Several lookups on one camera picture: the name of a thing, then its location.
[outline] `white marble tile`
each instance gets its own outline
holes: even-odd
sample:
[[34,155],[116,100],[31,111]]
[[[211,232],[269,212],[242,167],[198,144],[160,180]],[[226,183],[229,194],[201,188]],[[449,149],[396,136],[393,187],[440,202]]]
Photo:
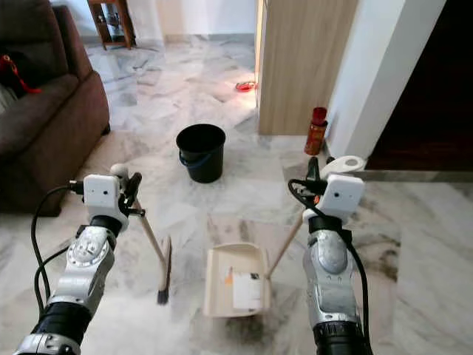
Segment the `white marble tile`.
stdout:
[[[98,142],[78,178],[107,173],[118,162],[141,172],[140,202],[157,236],[171,236],[173,265],[169,304],[160,307],[156,256],[132,218],[118,238],[83,354],[313,354],[302,268],[307,229],[298,232],[273,274],[267,314],[220,320],[202,313],[207,250],[250,240],[272,260],[302,210],[286,181],[305,172],[305,137],[259,136],[254,92],[234,90],[238,81],[253,78],[252,45],[191,36],[166,47],[87,52],[104,81],[112,132]],[[223,176],[207,185],[189,178],[175,145],[181,129],[203,122],[221,126],[227,137]],[[432,183],[367,184],[349,227],[367,269],[375,354],[473,352],[471,191]],[[80,198],[68,195],[59,218],[40,220],[42,253],[67,243],[85,222]],[[0,214],[0,355],[14,351],[37,317],[29,229],[30,216]],[[52,284],[63,267],[63,257],[48,267]]]

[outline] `red bottle cap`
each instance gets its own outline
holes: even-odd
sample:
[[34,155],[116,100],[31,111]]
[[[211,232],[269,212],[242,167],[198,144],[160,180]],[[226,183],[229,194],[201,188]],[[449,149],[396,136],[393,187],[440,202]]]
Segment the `red bottle cap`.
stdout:
[[312,124],[316,126],[323,126],[325,117],[327,116],[327,109],[325,107],[316,107],[312,113]]

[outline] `brown sofa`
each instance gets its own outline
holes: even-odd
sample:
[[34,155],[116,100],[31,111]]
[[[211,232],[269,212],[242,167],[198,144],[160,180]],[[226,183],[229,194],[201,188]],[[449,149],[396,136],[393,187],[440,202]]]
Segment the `brown sofa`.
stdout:
[[[48,81],[0,115],[0,211],[33,212],[44,194],[74,178],[101,133],[109,108],[65,6],[0,0],[0,47],[21,52]],[[43,215],[57,215],[64,194]]]

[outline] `white dustpan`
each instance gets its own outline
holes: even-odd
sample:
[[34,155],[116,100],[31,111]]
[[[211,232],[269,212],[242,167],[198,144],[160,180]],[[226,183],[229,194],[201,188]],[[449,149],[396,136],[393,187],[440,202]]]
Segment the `white dustpan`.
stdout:
[[[266,250],[253,243],[229,243],[216,246],[207,253],[207,276],[205,279],[204,315],[208,317],[246,317],[270,307],[270,280],[265,278],[268,270]],[[239,275],[258,274],[253,293],[259,301],[241,308],[234,295]]]
[[[302,216],[270,268],[266,250],[253,243],[229,243],[210,249],[207,253],[204,315],[247,317],[268,310],[270,276],[301,224]],[[249,280],[249,274],[253,274],[254,279],[257,274],[258,280]]]

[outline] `wall baseboard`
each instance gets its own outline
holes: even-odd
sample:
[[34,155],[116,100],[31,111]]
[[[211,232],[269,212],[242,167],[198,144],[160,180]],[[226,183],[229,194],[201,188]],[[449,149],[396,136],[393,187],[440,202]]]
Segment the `wall baseboard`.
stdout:
[[140,48],[163,48],[164,41],[158,38],[136,38],[136,45]]
[[166,43],[191,43],[193,41],[244,41],[254,42],[254,33],[215,33],[215,34],[168,34]]
[[84,44],[101,44],[101,38],[98,35],[82,35],[82,43]]
[[[322,147],[322,156],[330,157],[330,147],[327,142]],[[364,181],[391,181],[416,183],[473,183],[473,172],[440,172],[422,170],[362,170],[351,172]]]

